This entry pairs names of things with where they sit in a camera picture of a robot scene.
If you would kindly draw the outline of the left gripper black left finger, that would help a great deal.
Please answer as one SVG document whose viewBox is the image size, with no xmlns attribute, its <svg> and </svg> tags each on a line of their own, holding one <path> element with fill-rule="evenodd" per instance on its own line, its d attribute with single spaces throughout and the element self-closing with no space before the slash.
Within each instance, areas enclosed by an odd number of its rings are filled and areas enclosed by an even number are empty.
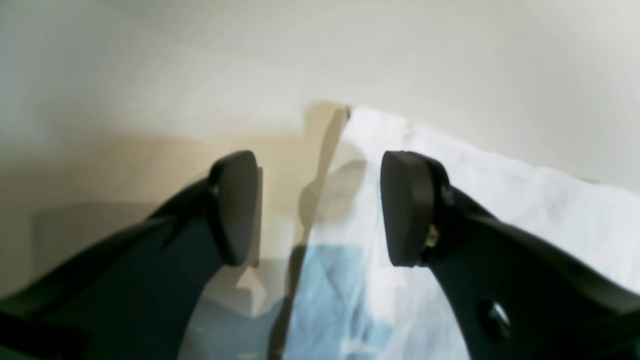
<svg viewBox="0 0 640 360">
<path fill-rule="evenodd" d="M 146 219 L 1 299 L 3 360 L 175 360 L 207 282 L 247 262 L 262 201 L 252 151 Z"/>
</svg>

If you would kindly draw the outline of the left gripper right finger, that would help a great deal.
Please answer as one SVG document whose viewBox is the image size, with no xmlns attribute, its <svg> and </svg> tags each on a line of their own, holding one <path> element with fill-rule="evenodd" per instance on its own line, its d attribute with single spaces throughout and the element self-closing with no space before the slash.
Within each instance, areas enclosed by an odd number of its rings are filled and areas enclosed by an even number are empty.
<svg viewBox="0 0 640 360">
<path fill-rule="evenodd" d="M 473 360 L 637 360 L 639 296 L 566 251 L 496 218 L 437 160 L 382 156 L 395 267 L 426 267 Z"/>
</svg>

